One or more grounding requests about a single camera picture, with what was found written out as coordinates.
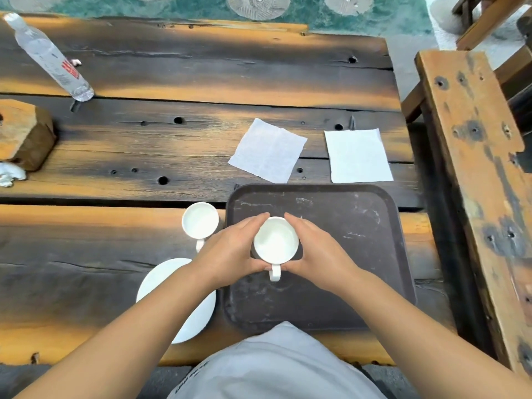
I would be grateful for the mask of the round grey patterned stone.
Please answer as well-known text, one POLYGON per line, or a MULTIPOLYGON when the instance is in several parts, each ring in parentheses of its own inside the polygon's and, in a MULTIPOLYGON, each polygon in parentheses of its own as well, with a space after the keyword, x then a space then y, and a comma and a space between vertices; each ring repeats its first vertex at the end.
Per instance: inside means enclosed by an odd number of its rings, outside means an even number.
POLYGON ((324 0, 325 5, 336 14, 357 16, 369 12, 374 0, 324 0))
POLYGON ((229 8, 240 17, 253 21, 269 21, 282 16, 290 0, 227 0, 229 8))

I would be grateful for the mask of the wooden block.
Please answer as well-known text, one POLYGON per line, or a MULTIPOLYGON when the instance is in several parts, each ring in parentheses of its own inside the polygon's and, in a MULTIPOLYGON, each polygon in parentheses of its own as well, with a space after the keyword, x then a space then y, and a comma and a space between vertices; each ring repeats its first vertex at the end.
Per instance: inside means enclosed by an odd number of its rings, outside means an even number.
POLYGON ((0 162, 38 171, 56 141, 47 110, 15 99, 0 99, 0 162))

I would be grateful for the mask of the dark brown plastic tray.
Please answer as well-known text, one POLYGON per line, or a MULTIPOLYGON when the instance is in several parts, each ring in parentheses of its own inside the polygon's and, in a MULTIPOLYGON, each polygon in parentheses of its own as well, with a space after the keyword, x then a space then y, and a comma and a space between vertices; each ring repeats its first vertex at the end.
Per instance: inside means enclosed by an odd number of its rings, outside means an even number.
MULTIPOLYGON (((335 238, 360 268, 416 304, 400 214, 383 188, 360 183, 244 185, 228 198, 226 225, 263 212, 288 212, 311 221, 335 238)), ((220 297, 225 318, 249 335, 284 321, 308 333, 368 328, 339 297, 289 272, 279 282, 270 282, 266 272, 254 273, 223 288, 220 297)))

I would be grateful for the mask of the white round plate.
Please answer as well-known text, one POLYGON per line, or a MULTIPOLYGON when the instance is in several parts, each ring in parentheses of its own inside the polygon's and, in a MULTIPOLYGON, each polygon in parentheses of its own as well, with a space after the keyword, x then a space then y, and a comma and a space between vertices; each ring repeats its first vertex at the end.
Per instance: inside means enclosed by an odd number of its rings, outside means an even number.
MULTIPOLYGON (((136 302, 148 295, 177 269, 184 267, 191 261, 192 259, 177 257, 156 265, 147 273, 140 284, 136 295, 136 302)), ((186 342, 198 335, 208 325, 214 313, 215 306, 216 291, 213 291, 190 314, 171 344, 186 342)))

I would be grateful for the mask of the white paper napkin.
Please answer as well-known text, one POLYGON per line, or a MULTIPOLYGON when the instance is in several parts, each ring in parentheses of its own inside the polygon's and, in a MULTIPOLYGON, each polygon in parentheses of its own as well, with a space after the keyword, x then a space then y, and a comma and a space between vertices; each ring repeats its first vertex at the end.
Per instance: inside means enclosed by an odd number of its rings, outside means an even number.
POLYGON ((255 118, 228 164, 275 184, 286 184, 307 138, 255 118))
POLYGON ((380 130, 324 132, 332 183, 393 181, 380 130))

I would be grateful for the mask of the clear plastic water bottle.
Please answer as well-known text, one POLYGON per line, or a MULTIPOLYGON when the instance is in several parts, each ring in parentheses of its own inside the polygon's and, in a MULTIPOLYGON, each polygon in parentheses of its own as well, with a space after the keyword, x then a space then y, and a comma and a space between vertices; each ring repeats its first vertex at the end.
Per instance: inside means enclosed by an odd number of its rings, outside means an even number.
POLYGON ((94 97, 93 87, 45 33, 15 12, 5 14, 3 19, 13 29, 17 44, 74 100, 87 102, 94 97))

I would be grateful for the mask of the weathered wooden bench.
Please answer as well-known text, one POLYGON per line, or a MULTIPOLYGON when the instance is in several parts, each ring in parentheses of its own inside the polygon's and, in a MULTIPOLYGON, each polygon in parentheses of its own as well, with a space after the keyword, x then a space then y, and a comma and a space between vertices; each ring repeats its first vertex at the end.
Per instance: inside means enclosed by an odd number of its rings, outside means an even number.
POLYGON ((497 357, 532 381, 532 174, 517 157, 525 145, 484 53, 423 50, 415 63, 497 357))

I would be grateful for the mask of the person's right forearm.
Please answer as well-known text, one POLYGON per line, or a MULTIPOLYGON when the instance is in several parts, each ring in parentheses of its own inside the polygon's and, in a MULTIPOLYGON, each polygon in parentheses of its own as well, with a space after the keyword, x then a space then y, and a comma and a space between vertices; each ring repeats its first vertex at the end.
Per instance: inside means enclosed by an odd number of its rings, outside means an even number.
POLYGON ((427 399, 532 399, 532 382, 423 313, 375 275, 350 268, 335 293, 362 316, 427 399))

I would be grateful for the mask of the person's left hand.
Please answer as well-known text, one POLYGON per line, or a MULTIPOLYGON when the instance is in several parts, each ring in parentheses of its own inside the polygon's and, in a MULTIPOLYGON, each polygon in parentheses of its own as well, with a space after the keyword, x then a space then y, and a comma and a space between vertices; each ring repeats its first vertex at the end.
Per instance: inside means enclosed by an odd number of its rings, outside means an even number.
POLYGON ((254 237, 269 213, 249 217, 214 234, 191 262, 202 281, 212 289, 229 286, 245 275, 254 237))

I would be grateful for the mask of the wooden chair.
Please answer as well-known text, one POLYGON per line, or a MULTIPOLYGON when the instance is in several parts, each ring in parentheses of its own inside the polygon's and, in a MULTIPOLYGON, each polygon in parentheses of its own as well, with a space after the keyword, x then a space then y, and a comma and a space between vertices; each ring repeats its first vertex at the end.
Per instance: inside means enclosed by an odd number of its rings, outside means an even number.
MULTIPOLYGON (((474 50, 524 5, 530 6, 532 23, 532 0, 458 0, 450 10, 461 23, 455 50, 474 50)), ((496 75, 508 99, 528 86, 532 75, 532 33, 527 43, 497 68, 496 75)))

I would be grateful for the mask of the crumpled white tissue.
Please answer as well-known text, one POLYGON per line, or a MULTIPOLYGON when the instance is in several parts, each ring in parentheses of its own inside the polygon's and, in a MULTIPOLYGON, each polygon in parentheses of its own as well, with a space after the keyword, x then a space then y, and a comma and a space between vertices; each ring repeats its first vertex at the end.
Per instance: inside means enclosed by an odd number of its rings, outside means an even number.
POLYGON ((26 171, 9 162, 0 162, 0 187, 12 187, 15 181, 27 179, 26 171))

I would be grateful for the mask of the person's grey shirt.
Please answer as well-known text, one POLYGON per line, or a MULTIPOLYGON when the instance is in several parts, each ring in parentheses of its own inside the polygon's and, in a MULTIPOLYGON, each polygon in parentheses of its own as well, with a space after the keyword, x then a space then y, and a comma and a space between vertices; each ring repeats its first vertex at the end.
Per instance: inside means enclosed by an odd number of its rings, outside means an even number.
POLYGON ((216 352, 167 399, 387 399, 376 384, 285 321, 216 352))

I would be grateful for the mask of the person's left forearm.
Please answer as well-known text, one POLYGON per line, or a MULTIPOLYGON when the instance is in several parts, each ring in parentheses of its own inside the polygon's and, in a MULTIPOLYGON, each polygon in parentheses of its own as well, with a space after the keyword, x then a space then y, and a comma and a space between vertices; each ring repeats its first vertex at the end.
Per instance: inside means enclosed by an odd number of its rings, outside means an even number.
POLYGON ((188 317, 220 286, 213 264, 179 268, 14 399, 135 399, 188 317))

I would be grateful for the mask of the white ceramic mug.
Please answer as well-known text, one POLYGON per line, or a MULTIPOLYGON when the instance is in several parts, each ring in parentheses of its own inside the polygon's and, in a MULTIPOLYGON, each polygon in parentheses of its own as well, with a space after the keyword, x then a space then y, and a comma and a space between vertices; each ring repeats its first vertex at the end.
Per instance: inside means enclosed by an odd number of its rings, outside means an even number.
POLYGON ((280 216, 269 217, 254 237, 253 248, 256 256, 271 266, 269 279, 281 279, 281 265, 296 255, 300 240, 295 229, 280 216))
POLYGON ((197 253, 206 240, 216 232, 219 224, 220 216, 216 208, 207 202, 192 204, 185 210, 181 221, 184 233, 196 240, 197 253))

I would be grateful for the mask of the grey rounded stone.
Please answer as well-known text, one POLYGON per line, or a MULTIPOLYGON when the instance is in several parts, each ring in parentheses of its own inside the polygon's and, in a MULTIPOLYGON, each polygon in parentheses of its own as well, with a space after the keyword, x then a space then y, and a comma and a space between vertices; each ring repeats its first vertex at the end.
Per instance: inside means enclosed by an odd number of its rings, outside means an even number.
POLYGON ((464 27, 460 15, 452 12, 459 0, 434 0, 429 5, 431 17, 439 28, 453 35, 462 35, 464 27))

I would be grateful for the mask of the person's right hand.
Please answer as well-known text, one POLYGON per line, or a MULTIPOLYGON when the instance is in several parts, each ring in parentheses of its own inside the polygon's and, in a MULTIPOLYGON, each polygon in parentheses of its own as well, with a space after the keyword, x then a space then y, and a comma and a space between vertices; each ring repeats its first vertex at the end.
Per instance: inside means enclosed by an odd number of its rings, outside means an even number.
POLYGON ((360 268, 341 245, 326 231, 309 220, 285 213, 302 245, 305 276, 318 288, 341 296, 360 268))

